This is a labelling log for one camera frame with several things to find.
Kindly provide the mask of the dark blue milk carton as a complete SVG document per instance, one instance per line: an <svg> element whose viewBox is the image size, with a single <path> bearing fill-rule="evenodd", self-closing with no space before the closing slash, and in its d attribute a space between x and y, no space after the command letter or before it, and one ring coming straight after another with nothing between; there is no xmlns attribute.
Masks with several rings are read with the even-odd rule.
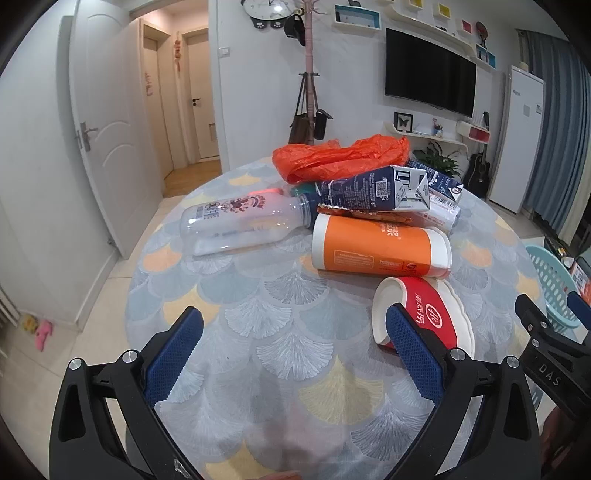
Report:
<svg viewBox="0 0 591 480"><path fill-rule="evenodd" d="M322 203L370 212L425 212L430 187L424 169L387 166L353 177L315 183Z"/></svg>

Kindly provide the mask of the wall clock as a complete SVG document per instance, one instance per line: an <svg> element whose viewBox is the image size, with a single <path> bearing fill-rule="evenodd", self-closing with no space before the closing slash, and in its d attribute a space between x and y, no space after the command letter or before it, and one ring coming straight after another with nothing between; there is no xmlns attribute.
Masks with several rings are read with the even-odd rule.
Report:
<svg viewBox="0 0 591 480"><path fill-rule="evenodd" d="M240 5L257 30L281 29L297 10L293 0L242 0Z"/></svg>

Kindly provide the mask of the pink slippers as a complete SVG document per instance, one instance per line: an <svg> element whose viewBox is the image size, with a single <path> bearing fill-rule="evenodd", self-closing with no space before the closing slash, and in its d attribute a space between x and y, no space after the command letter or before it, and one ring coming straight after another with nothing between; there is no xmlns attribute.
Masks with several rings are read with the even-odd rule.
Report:
<svg viewBox="0 0 591 480"><path fill-rule="evenodd" d="M38 351L42 352L44 350L45 344L52 334L53 324L48 320L44 320L35 332L35 347Z"/></svg>

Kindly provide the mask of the clear plastic bottle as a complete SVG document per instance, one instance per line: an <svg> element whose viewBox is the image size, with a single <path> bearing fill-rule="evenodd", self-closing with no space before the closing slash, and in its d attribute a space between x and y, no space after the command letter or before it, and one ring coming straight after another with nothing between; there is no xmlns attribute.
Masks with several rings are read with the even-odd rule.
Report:
<svg viewBox="0 0 591 480"><path fill-rule="evenodd" d="M297 229L314 227L318 198L287 196L276 191L203 203L181 215L183 254L208 256L286 239Z"/></svg>

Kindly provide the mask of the black acoustic guitar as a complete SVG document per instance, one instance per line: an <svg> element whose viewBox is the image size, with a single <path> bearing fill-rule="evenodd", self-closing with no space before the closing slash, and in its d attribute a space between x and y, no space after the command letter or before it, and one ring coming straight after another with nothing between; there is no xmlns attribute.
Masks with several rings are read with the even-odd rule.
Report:
<svg viewBox="0 0 591 480"><path fill-rule="evenodd" d="M463 179L464 188L481 199L487 197L491 181L487 150L488 145L485 144L481 151L471 156L468 170Z"/></svg>

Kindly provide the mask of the orange snack wrapper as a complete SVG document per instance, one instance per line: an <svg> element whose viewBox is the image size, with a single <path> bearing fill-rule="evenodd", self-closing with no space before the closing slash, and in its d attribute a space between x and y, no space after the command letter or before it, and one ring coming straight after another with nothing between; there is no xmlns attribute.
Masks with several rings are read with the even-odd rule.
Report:
<svg viewBox="0 0 591 480"><path fill-rule="evenodd" d="M417 225L422 219L421 215L413 213L397 213L395 211L368 211L351 210L344 207L329 206L321 204L317 207L318 213L337 215L348 218L356 218L370 221L394 222L408 225Z"/></svg>

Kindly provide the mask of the butterfly picture frame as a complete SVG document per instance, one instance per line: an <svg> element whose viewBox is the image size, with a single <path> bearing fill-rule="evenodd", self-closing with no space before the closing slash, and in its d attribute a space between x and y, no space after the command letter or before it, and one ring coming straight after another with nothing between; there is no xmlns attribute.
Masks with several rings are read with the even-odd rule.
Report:
<svg viewBox="0 0 591 480"><path fill-rule="evenodd" d="M412 133L414 130L414 116L410 113L394 113L394 128L403 133Z"/></svg>

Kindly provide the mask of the green potted plant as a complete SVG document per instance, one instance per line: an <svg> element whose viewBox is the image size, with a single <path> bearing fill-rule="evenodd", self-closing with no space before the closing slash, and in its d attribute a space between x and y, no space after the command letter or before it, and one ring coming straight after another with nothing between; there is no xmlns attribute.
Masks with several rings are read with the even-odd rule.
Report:
<svg viewBox="0 0 591 480"><path fill-rule="evenodd" d="M459 163L452 154L445 154L442 146L438 142L430 141L425 149L415 149L413 151L414 158L432 169L447 175L448 177L460 178L462 172L460 171Z"/></svg>

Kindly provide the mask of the light blue plastic basket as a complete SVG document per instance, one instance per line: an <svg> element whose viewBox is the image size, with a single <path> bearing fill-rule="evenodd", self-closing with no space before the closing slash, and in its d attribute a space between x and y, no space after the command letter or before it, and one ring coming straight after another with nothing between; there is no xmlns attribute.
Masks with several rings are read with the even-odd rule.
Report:
<svg viewBox="0 0 591 480"><path fill-rule="evenodd" d="M547 316L559 333L574 330L581 325L567 305L568 294L576 290L570 273L550 251L538 245L527 245L530 256L542 286Z"/></svg>

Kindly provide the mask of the black wall television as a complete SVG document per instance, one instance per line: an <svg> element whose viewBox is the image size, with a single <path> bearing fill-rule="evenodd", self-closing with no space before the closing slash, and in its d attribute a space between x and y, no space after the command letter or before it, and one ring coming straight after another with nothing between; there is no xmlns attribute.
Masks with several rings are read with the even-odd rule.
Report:
<svg viewBox="0 0 591 480"><path fill-rule="evenodd" d="M408 33L386 31L385 94L471 117L477 65Z"/></svg>

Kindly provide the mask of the black hanging bag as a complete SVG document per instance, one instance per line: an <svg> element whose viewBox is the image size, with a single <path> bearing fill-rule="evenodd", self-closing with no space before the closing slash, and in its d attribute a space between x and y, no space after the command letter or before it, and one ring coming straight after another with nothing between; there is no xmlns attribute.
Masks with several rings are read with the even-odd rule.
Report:
<svg viewBox="0 0 591 480"><path fill-rule="evenodd" d="M325 132L327 131L329 120L332 120L332 115L330 115L328 112L325 112L324 109L318 109L315 112L314 131L312 132L315 140L325 139Z"/></svg>

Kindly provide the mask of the red paper cup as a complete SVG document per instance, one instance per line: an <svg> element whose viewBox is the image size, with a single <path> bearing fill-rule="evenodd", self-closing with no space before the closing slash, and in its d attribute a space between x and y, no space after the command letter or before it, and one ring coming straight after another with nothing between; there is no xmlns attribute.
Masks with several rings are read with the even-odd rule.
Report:
<svg viewBox="0 0 591 480"><path fill-rule="evenodd" d="M375 342L394 349L387 333L386 314L401 303L419 327L433 331L448 348L461 348L471 357L476 341L470 319L451 285L441 279L390 277L378 286L372 306Z"/></svg>

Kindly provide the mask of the white wall shelf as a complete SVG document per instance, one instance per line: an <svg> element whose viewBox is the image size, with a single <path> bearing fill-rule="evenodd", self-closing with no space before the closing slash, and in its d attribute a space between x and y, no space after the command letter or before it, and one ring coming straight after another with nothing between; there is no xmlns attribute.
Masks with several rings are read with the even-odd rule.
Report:
<svg viewBox="0 0 591 480"><path fill-rule="evenodd" d="M454 145L459 150L463 150L466 153L469 152L468 146L458 140L449 139L446 137L437 137L437 136L427 135L427 134L423 134L423 133L403 132L403 131L398 130L396 128L396 126L394 126L393 122L384 122L383 125L384 125L384 128L391 135L393 135L395 137L408 137L408 138L412 138L412 139L420 139L420 140L439 142L440 144Z"/></svg>

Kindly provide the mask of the brown hanging bag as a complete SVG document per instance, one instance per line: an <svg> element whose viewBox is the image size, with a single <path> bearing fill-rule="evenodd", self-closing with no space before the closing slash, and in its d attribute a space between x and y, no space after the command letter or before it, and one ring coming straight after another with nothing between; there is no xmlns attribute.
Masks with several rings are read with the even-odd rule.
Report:
<svg viewBox="0 0 591 480"><path fill-rule="evenodd" d="M290 144L311 145L314 143L314 134L312 134L312 130L314 130L314 106L311 75L302 73L294 118L290 124L290 137L288 137Z"/></svg>

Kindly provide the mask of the orange paper cup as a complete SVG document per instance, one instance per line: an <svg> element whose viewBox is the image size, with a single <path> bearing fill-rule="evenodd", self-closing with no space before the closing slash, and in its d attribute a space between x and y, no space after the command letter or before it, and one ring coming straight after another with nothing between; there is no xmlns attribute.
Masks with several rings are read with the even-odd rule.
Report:
<svg viewBox="0 0 591 480"><path fill-rule="evenodd" d="M311 261L332 272L444 278L453 255L448 236L438 229L321 214L312 232Z"/></svg>

